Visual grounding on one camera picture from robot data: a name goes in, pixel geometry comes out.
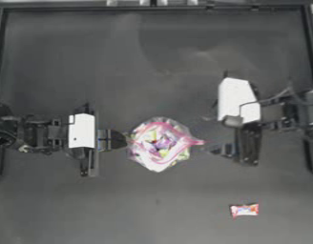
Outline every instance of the robotic arm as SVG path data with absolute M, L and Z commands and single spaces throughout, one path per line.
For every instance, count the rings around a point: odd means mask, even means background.
M 11 108 L 0 103 L 0 173 L 3 151 L 14 149 L 47 155 L 65 151 L 81 162 L 82 176 L 98 176 L 99 152 L 122 148 L 128 143 L 122 133 L 99 130 L 97 125 L 97 113 L 89 104 L 67 119 L 40 119 L 34 115 L 14 116 Z
M 227 77 L 220 84 L 219 120 L 235 129 L 235 142 L 213 150 L 236 162 L 256 166 L 264 130 L 303 130 L 304 145 L 313 172 L 313 91 L 295 93 L 287 88 L 260 100 L 248 80 Z

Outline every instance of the wrapped candy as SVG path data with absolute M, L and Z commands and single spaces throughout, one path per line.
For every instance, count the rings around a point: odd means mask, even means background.
M 189 159 L 192 146 L 204 143 L 177 121 L 156 117 L 133 131 L 129 154 L 134 161 L 158 173 Z
M 231 206 L 232 216 L 233 218 L 244 215 L 259 215 L 259 204 L 251 205 L 232 205 Z

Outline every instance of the cable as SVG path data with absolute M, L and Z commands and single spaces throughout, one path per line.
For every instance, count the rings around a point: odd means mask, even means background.
M 275 96 L 272 96 L 272 97 L 270 97 L 270 98 L 267 98 L 267 99 L 263 99 L 263 100 L 259 100 L 259 101 L 254 101 L 254 102 L 248 102 L 248 103 L 241 104 L 241 105 L 240 105 L 240 113 L 239 113 L 239 116 L 243 115 L 243 107 L 244 107 L 245 105 L 255 104 L 255 103 L 266 103 L 266 102 L 271 102 L 271 101 L 276 100 L 278 98 L 280 98 L 282 96 L 284 96 L 284 94 L 286 94 L 287 92 L 290 92 L 290 90 L 291 90 L 291 88 L 288 87 L 288 88 L 284 89 L 279 94 L 276 94 Z
M 248 102 L 248 103 L 244 103 L 240 105 L 240 113 L 239 113 L 239 116 L 243 115 L 243 107 L 245 105 L 250 105 L 250 104 L 255 104 L 255 103 L 266 103 L 266 102 L 271 102 L 274 100 L 276 100 L 278 98 L 283 97 L 286 95 L 286 93 L 290 93 L 292 95 L 292 97 L 295 98 L 296 100 L 296 103 L 300 104 L 300 105 L 304 105 L 304 106 L 313 106 L 313 102 L 306 102 L 298 95 L 298 93 L 295 92 L 295 89 L 292 86 L 290 86 L 288 88 L 286 88 L 279 94 L 276 94 L 275 96 L 264 99 L 264 100 L 259 100 L 259 101 L 254 101 L 254 102 Z

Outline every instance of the plastic bag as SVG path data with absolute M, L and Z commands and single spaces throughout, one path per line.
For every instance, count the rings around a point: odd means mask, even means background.
M 129 154 L 134 161 L 158 173 L 191 158 L 193 145 L 204 144 L 187 126 L 169 118 L 154 117 L 133 131 Z

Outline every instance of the pink candy wrapper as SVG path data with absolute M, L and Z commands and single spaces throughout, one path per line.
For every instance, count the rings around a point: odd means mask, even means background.
M 258 216 L 259 215 L 259 204 L 252 205 L 232 205 L 231 206 L 233 218 L 239 216 Z

